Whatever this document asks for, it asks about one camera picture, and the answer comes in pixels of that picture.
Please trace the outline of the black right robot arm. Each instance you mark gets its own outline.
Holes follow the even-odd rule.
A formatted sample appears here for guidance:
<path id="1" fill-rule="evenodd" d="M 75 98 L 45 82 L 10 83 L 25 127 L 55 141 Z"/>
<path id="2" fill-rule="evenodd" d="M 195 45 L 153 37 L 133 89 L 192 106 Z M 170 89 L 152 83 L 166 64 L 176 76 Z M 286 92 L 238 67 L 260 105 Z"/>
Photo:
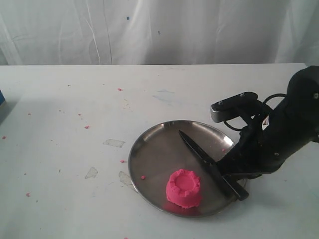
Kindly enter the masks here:
<path id="1" fill-rule="evenodd" d="M 244 92 L 211 105 L 214 122 L 241 117 L 240 139 L 217 162 L 222 175 L 253 179 L 277 171 L 295 152 L 319 140 L 319 68 L 298 71 L 272 109 L 257 94 Z"/>

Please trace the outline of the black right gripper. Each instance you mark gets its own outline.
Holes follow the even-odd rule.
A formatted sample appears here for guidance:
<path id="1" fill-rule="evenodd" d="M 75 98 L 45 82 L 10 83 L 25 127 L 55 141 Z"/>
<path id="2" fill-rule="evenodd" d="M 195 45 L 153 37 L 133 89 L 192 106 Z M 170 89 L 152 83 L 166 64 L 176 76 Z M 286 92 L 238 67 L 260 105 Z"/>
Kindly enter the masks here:
<path id="1" fill-rule="evenodd" d="M 247 126 L 241 130 L 239 142 L 217 162 L 225 182 L 271 174 L 303 147 L 303 115 L 294 109 L 240 117 Z"/>

